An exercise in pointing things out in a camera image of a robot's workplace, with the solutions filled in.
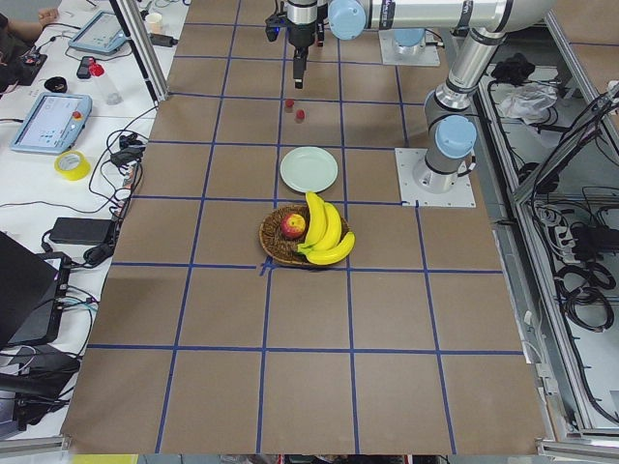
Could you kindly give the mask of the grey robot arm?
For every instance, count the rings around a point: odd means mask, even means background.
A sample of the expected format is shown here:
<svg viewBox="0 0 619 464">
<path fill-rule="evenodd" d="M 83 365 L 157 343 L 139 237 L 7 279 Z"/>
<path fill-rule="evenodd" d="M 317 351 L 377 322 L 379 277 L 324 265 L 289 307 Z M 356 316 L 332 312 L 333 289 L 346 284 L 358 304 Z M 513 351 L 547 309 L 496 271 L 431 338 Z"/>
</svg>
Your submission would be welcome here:
<svg viewBox="0 0 619 464">
<path fill-rule="evenodd" d="M 552 1 L 287 1 L 282 25 L 295 47 L 295 86 L 303 86 L 316 21 L 327 13 L 330 30 L 349 41 L 366 30 L 452 28 L 468 30 L 446 81 L 425 103 L 433 138 L 424 160 L 415 167 L 423 185 L 452 182 L 475 144 L 473 124 L 461 114 L 470 106 L 481 76 L 509 32 L 522 30 L 554 6 Z"/>
<path fill-rule="evenodd" d="M 425 28 L 400 28 L 393 30 L 394 43 L 400 53 L 413 52 L 426 44 Z"/>
</svg>

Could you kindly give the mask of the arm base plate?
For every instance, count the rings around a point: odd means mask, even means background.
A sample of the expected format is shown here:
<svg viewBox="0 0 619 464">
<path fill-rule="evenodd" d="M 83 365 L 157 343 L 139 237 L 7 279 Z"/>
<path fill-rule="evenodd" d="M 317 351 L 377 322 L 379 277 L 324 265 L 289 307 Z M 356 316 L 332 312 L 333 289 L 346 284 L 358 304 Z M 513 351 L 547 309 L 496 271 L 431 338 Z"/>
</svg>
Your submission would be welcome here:
<svg viewBox="0 0 619 464">
<path fill-rule="evenodd" d="M 438 45 L 424 28 L 390 29 L 379 32 L 383 65 L 439 67 Z"/>
<path fill-rule="evenodd" d="M 426 149 L 396 148 L 400 203 L 406 207 L 475 208 L 465 160 L 458 171 L 438 174 L 426 164 Z"/>
</svg>

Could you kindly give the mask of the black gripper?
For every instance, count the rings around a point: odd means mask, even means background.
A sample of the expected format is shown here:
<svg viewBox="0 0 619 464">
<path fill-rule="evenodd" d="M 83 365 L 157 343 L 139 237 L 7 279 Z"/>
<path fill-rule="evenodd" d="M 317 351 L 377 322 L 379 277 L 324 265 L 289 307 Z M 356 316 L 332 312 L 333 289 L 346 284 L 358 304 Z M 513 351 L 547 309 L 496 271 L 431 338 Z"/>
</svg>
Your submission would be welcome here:
<svg viewBox="0 0 619 464">
<path fill-rule="evenodd" d="M 324 20 L 317 19 L 310 24 L 288 25 L 288 41 L 295 47 L 293 54 L 292 76 L 296 89 L 304 88 L 304 76 L 307 69 L 308 49 L 314 44 L 324 44 Z"/>
</svg>

